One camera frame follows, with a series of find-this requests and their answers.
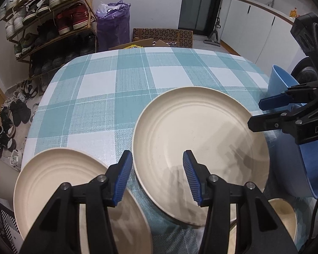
table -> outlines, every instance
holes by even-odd
[[[49,84],[26,141],[22,167],[53,147],[84,151],[107,165],[131,150],[133,129],[145,106],[170,89],[204,86],[224,92],[252,114],[261,114],[269,78],[243,57],[186,48],[149,47],[113,50],[78,57],[63,66]],[[265,133],[269,148],[276,134]],[[148,220],[153,252],[198,252],[203,229],[181,225],[163,214],[146,196],[132,169],[127,186]],[[283,192],[272,171],[264,194],[281,197],[295,208],[296,246],[307,239],[311,198]]]

plastic bag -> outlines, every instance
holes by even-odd
[[[130,4],[101,3],[97,10],[99,51],[130,42]]]

screw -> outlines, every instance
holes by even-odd
[[[250,181],[248,183],[246,183],[246,186],[250,190],[255,189],[255,187],[256,187],[255,184],[253,182],[250,182]]]
[[[68,188],[70,188],[71,184],[69,184],[68,182],[64,182],[63,184],[61,184],[60,188],[62,190],[67,190]]]
[[[107,180],[107,177],[105,175],[99,175],[97,176],[97,181],[99,182],[104,182],[105,180]]]
[[[209,180],[212,182],[216,182],[219,179],[217,175],[209,175]]]

beige plate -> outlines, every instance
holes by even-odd
[[[87,183],[106,170],[107,166],[95,158],[68,148],[48,149],[34,156],[21,171],[14,188],[14,213],[22,237],[26,237],[61,183]],[[148,223],[128,189],[117,207],[109,208],[109,217],[119,253],[152,253]],[[79,224],[82,253],[88,254],[84,204],[80,205]]]
[[[263,133],[248,129],[250,117],[239,102],[209,88],[178,88],[156,97],[139,116],[132,139],[134,168],[147,195],[171,217],[205,225],[207,208],[193,200],[182,165],[185,150],[227,182],[253,181],[263,191],[269,151]]]
[[[269,200],[269,203],[276,211],[277,215],[284,224],[286,230],[294,241],[297,234],[297,217],[292,206],[284,199],[274,198]],[[237,226],[235,225],[230,231],[229,249],[227,254],[234,254],[236,251]]]

glass door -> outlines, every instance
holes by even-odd
[[[221,0],[182,0],[179,29],[208,36],[214,27]]]

